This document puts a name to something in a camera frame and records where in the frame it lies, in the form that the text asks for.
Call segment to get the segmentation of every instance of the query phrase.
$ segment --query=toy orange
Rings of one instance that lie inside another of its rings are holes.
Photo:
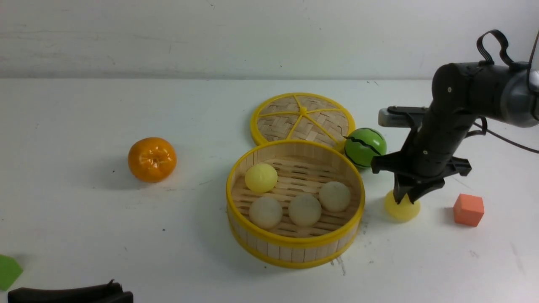
[[[165,139],[150,137],[133,144],[127,156],[131,173],[145,182],[159,182],[176,168],[176,152]]]

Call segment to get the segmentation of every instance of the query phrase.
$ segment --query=watermelon ball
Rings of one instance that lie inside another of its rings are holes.
[[[344,155],[357,168],[370,168],[372,157],[385,155],[387,150],[384,136],[372,128],[356,129],[346,138]]]

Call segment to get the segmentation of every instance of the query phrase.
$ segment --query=yellow ball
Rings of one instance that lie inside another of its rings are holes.
[[[277,184],[277,171],[269,164],[256,164],[245,173],[245,185],[254,192],[270,191],[275,184]]]
[[[421,210],[421,203],[415,201],[413,204],[410,202],[408,195],[404,196],[399,204],[395,202],[393,197],[393,191],[390,190],[385,197],[384,202],[385,211],[399,222],[407,222],[414,219]]]

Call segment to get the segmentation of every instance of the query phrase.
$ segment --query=bamboo steamer lid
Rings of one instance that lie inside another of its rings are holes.
[[[350,113],[337,102],[310,93],[287,93],[266,100],[251,117],[257,145],[279,140],[307,140],[342,152],[355,129]]]

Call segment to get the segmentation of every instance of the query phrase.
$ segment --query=orange foam block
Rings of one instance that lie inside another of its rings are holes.
[[[460,194],[455,205],[453,214],[455,223],[476,227],[485,213],[483,198]]]

